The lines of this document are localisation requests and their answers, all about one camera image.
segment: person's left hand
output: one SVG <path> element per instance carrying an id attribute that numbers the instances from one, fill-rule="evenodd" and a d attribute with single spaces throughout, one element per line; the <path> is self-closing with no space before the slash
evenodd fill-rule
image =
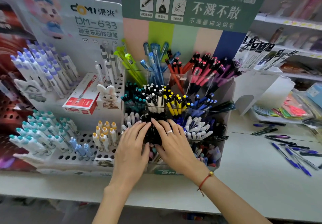
<path id="1" fill-rule="evenodd" d="M 136 122 L 123 133 L 116 149 L 114 170 L 110 182 L 118 187 L 131 190 L 138 182 L 149 161 L 149 144 L 145 145 L 141 155 L 142 144 L 151 122 Z"/>

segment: lime green stripe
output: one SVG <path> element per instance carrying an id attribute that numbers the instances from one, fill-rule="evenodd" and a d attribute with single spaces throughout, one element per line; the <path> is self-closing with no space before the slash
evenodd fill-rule
<path id="1" fill-rule="evenodd" d="M 198 30 L 199 27 L 175 25 L 171 52 L 172 54 L 177 51 L 181 53 L 179 58 L 182 64 L 186 64 L 191 59 L 194 52 L 196 52 L 196 50 L 194 50 L 194 46 Z"/>
<path id="2" fill-rule="evenodd" d="M 171 47 L 174 28 L 174 24 L 150 21 L 148 43 L 159 43 L 162 48 L 164 42 L 168 42 Z"/>

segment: person's right hand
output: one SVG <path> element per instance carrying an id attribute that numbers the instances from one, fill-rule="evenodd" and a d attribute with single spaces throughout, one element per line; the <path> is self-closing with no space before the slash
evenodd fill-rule
<path id="1" fill-rule="evenodd" d="M 199 186 L 208 175 L 209 169 L 203 162 L 196 159 L 183 128 L 173 120 L 168 119 L 167 121 L 159 120 L 158 122 L 151 118 L 151 122 L 159 132 L 164 150 L 158 144 L 155 144 L 155 147 L 165 163 Z"/>

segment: red string bracelet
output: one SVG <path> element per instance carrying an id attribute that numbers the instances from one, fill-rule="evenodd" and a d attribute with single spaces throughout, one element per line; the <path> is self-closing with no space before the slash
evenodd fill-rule
<path id="1" fill-rule="evenodd" d="M 202 194 L 202 196 L 204 197 L 203 191 L 201 190 L 201 187 L 203 185 L 203 183 L 209 178 L 213 176 L 213 172 L 209 172 L 208 176 L 206 176 L 206 178 L 202 181 L 202 183 L 199 185 L 199 188 L 197 189 L 197 191 L 199 190 L 200 193 Z"/>

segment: color stripe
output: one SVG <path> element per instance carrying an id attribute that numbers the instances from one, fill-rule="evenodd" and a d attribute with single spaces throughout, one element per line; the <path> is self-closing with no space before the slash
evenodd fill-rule
<path id="1" fill-rule="evenodd" d="M 205 53 L 213 54 L 222 33 L 222 30 L 199 28 L 194 51 L 199 52 L 201 56 Z"/>
<path id="2" fill-rule="evenodd" d="M 171 47 L 174 28 L 174 24 L 150 21 L 148 35 L 149 44 L 158 43 L 162 48 L 164 42 L 168 42 L 169 47 Z M 163 56 L 162 60 L 164 61 L 166 58 L 167 55 Z"/>
<path id="3" fill-rule="evenodd" d="M 128 53 L 139 64 L 140 60 L 147 59 L 144 53 L 143 43 L 147 42 L 149 21 L 123 18 L 123 29 Z"/>
<path id="4" fill-rule="evenodd" d="M 171 52 L 172 54 L 175 54 L 177 51 L 181 53 L 179 58 L 182 64 L 189 62 L 195 52 L 194 47 L 198 30 L 199 27 L 175 25 Z"/>
<path id="5" fill-rule="evenodd" d="M 234 58 L 245 36 L 242 32 L 223 31 L 213 55 L 219 60 Z"/>

